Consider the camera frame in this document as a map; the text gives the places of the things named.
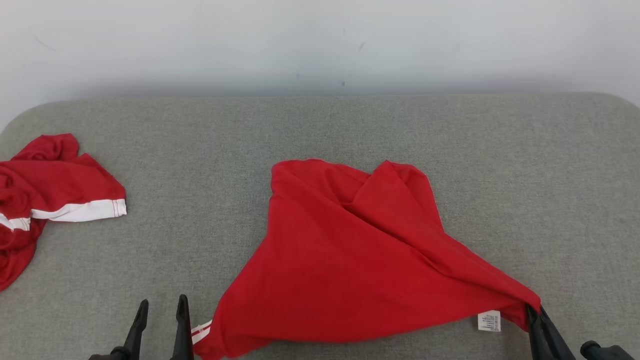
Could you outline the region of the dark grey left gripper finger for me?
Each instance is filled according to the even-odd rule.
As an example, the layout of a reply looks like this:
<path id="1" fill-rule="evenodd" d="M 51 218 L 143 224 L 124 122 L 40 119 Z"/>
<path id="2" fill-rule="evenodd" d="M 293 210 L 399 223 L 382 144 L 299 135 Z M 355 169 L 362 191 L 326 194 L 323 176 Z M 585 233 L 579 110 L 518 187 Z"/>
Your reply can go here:
<path id="1" fill-rule="evenodd" d="M 174 338 L 172 360 L 194 360 L 194 344 L 188 297 L 181 294 L 176 310 L 177 330 Z"/>
<path id="2" fill-rule="evenodd" d="M 130 327 L 124 345 L 125 360 L 139 360 L 142 344 L 142 335 L 147 326 L 149 312 L 149 301 L 144 299 L 135 314 L 134 321 Z"/>

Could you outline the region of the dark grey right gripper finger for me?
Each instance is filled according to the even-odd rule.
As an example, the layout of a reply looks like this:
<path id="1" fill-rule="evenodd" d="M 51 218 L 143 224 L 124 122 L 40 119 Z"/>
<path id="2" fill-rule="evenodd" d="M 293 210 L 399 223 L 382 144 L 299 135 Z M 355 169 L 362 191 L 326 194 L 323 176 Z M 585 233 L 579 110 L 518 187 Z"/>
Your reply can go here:
<path id="1" fill-rule="evenodd" d="M 576 360 L 576 357 L 543 307 L 541 307 L 539 322 L 539 333 L 541 337 L 539 359 Z"/>
<path id="2" fill-rule="evenodd" d="M 546 322 L 534 307 L 526 305 L 528 337 L 533 360 L 553 360 L 546 338 Z"/>

